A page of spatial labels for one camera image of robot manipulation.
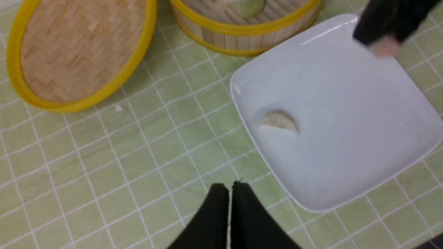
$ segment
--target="woven bamboo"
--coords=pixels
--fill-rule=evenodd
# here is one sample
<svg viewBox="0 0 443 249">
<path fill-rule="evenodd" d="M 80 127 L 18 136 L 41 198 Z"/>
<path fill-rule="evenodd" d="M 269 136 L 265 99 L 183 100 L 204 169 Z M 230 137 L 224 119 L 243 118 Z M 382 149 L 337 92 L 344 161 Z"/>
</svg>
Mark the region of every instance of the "woven bamboo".
<svg viewBox="0 0 443 249">
<path fill-rule="evenodd" d="M 217 52 L 231 55 L 256 55 L 273 46 L 287 40 L 288 38 L 301 32 L 316 18 L 323 1 L 318 0 L 316 4 L 297 16 L 292 14 L 312 0 L 265 0 L 263 11 L 254 18 L 243 19 L 238 17 L 223 0 L 181 0 L 189 10 L 194 13 L 189 14 L 183 11 L 183 7 L 178 8 L 177 0 L 170 0 L 173 16 L 180 27 L 190 37 L 200 44 L 216 50 Z M 220 32 L 217 28 L 205 25 L 202 18 L 216 21 L 218 23 L 230 25 L 230 31 L 235 32 L 236 28 L 245 30 L 261 24 L 278 22 L 280 19 L 289 20 L 274 27 L 263 29 L 262 33 L 254 35 L 232 35 Z"/>
<path fill-rule="evenodd" d="M 50 102 L 86 98 L 133 54 L 146 0 L 41 0 L 26 27 L 21 66 L 29 88 Z"/>
</svg>

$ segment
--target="bamboo steamer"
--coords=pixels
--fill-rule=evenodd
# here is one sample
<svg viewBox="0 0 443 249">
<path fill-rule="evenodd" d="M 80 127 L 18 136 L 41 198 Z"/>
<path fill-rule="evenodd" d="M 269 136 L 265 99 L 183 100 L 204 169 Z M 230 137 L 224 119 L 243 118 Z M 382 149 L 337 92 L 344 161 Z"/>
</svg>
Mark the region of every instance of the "bamboo steamer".
<svg viewBox="0 0 443 249">
<path fill-rule="evenodd" d="M 155 26 L 151 0 L 25 0 L 8 42 L 8 73 L 38 108 L 86 109 L 140 63 Z"/>
<path fill-rule="evenodd" d="M 172 14 L 197 43 L 215 52 L 253 56 L 308 28 L 323 0 L 265 0 L 253 18 L 237 16 L 223 0 L 169 0 Z"/>
</svg>

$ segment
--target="green checkered tablecloth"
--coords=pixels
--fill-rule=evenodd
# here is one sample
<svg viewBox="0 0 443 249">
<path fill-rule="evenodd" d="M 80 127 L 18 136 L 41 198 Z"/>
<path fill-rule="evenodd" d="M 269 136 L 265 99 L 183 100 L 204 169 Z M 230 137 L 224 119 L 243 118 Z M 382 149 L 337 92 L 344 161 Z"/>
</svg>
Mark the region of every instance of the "green checkered tablecloth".
<svg viewBox="0 0 443 249">
<path fill-rule="evenodd" d="M 329 0 L 317 23 L 365 4 Z M 17 9 L 0 11 L 0 249 L 164 249 L 212 183 L 239 178 L 304 249 L 410 249 L 443 232 L 443 146 L 334 211 L 300 208 L 263 162 L 229 94 L 232 73 L 251 58 L 192 42 L 165 0 L 143 63 L 111 97 L 67 115 L 26 105 L 6 72 Z M 398 57 L 439 113 L 442 25 L 443 5 Z"/>
</svg>

